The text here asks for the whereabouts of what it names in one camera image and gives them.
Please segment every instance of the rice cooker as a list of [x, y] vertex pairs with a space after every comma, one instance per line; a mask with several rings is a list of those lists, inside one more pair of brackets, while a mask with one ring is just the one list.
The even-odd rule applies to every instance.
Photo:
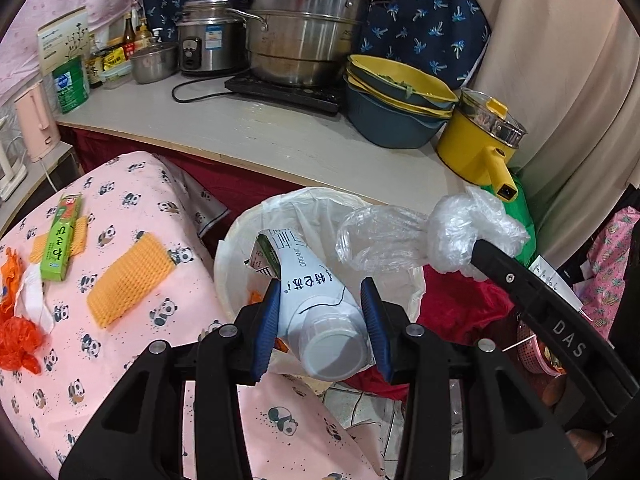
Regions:
[[500, 101], [463, 88], [436, 151], [458, 176], [476, 186], [491, 184], [498, 198], [512, 202], [518, 188], [507, 163], [526, 133]]
[[244, 19], [229, 14], [228, 0], [189, 0], [178, 27], [178, 58], [185, 75], [211, 76], [247, 65]]

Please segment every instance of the metal bolt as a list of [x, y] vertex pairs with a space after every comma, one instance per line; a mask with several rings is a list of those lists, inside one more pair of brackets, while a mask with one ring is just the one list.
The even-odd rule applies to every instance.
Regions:
[[161, 354], [162, 352], [164, 352], [166, 350], [166, 343], [164, 341], [153, 341], [150, 345], [149, 345], [149, 351], [152, 354]]
[[478, 341], [478, 348], [483, 352], [493, 352], [495, 350], [495, 343], [490, 339], [481, 339]]
[[233, 337], [238, 333], [238, 327], [233, 324], [223, 325], [218, 332], [222, 337]]
[[407, 325], [404, 331], [411, 337], [421, 337], [424, 335], [424, 327], [422, 325], [418, 325], [417, 323], [411, 323], [411, 325]]

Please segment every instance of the stacked bowls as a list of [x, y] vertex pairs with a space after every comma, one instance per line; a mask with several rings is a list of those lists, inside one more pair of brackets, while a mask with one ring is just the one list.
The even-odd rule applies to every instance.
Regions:
[[349, 56], [347, 117], [383, 148], [421, 148], [451, 118], [456, 95], [440, 79], [382, 57]]

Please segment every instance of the trash bin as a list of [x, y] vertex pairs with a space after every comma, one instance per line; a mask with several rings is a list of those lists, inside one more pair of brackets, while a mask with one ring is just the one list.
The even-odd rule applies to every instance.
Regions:
[[[342, 220], [356, 209], [370, 205], [361, 198], [325, 187], [307, 187], [273, 196], [242, 213], [220, 242], [214, 263], [214, 280], [222, 308], [233, 320], [249, 303], [252, 291], [263, 294], [269, 278], [245, 266], [262, 229], [290, 228], [303, 236], [311, 250], [347, 287], [360, 303], [360, 283], [367, 276], [345, 266], [335, 252], [336, 233]], [[425, 291], [422, 268], [374, 274], [380, 296], [401, 305], [415, 321]], [[292, 354], [274, 350], [269, 371], [306, 376]]]

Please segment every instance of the stainless steel pot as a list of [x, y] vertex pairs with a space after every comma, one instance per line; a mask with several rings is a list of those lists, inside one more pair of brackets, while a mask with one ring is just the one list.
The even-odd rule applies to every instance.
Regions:
[[155, 83], [178, 70], [178, 44], [158, 43], [142, 48], [130, 58], [133, 79], [141, 85]]
[[391, 0], [249, 0], [246, 46], [252, 72], [287, 86], [324, 86], [342, 75], [369, 7]]
[[210, 75], [246, 65], [244, 20], [226, 12], [228, 0], [190, 0], [176, 23], [180, 69]]

